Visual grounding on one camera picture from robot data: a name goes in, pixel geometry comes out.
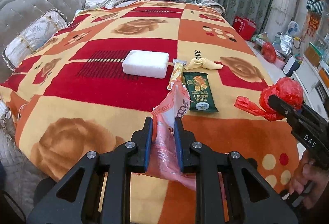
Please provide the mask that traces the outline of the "person's right hand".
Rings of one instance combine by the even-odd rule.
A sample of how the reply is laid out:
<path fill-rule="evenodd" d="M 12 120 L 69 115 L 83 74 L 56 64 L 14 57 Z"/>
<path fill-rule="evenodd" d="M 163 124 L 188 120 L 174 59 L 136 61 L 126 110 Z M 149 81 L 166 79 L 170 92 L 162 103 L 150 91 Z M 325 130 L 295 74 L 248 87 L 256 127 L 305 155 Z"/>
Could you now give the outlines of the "person's right hand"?
<path fill-rule="evenodd" d="M 311 158 L 309 151 L 305 150 L 289 181 L 289 194 L 294 192 L 301 194 L 309 182 L 313 183 L 313 188 L 303 199 L 303 204 L 307 209 L 313 208 L 322 196 L 328 184 L 328 171 L 315 166 L 315 160 Z"/>

